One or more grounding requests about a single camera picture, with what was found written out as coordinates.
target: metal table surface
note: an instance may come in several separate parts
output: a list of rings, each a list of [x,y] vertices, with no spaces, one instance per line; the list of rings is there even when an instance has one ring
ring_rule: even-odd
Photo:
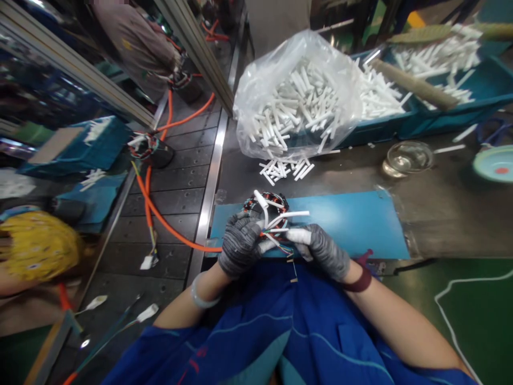
[[[512,256],[513,186],[477,176],[471,162],[479,146],[473,136],[467,148],[435,155],[423,173],[392,180],[381,172],[395,142],[343,149],[313,158],[315,167],[303,179],[280,180],[271,187],[259,175],[262,162],[240,152],[234,128],[227,132],[216,204],[243,203],[254,189],[286,197],[357,193],[386,189],[393,197],[412,258]],[[425,137],[434,149],[452,145],[457,134]]]

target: light blue dish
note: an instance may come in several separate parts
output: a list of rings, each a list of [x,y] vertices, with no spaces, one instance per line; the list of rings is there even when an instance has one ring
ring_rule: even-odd
[[[474,158],[474,170],[485,179],[513,183],[513,145],[494,147]]]

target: gray shirt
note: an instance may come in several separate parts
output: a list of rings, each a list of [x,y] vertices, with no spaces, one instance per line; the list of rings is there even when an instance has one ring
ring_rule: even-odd
[[[167,42],[165,35],[156,33],[132,6],[108,1],[95,2],[92,6],[121,55],[123,63],[116,64],[157,103],[168,89],[167,81],[149,72],[171,75],[180,54]]]

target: hand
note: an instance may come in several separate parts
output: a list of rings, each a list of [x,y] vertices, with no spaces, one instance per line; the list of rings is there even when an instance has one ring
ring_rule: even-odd
[[[289,240],[298,244],[298,251],[305,259],[308,260],[305,252],[309,251],[330,277],[338,282],[344,280],[351,263],[349,254],[337,246],[333,238],[321,226],[306,225],[290,229],[285,234]]]
[[[218,261],[231,279],[239,278],[275,246],[269,240],[258,242],[262,226],[263,221],[259,221],[252,211],[241,211],[228,220]]]

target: red wristband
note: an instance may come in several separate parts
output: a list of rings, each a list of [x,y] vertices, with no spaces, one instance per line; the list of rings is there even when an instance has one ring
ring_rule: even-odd
[[[351,292],[362,292],[367,290],[367,288],[370,286],[370,283],[372,281],[372,274],[370,273],[370,270],[362,266],[362,275],[356,282],[353,283],[343,283],[342,288],[346,291]]]

